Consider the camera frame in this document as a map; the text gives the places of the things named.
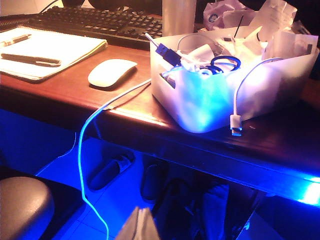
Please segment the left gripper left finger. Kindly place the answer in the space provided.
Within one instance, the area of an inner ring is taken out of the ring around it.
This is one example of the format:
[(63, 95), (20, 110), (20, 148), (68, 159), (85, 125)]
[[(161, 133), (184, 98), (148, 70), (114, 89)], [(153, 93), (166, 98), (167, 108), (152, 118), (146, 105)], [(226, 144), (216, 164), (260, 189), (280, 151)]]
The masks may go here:
[(123, 224), (119, 233), (116, 236), (117, 240), (134, 240), (138, 229), (138, 218), (140, 208), (136, 207), (128, 219)]

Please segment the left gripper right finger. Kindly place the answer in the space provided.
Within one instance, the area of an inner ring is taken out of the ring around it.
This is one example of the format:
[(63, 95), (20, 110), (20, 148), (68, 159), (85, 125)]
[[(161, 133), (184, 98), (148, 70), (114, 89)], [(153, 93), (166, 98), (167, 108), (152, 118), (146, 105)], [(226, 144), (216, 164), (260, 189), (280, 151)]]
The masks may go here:
[(136, 222), (137, 240), (160, 240), (154, 218), (149, 208), (143, 208), (138, 211)]

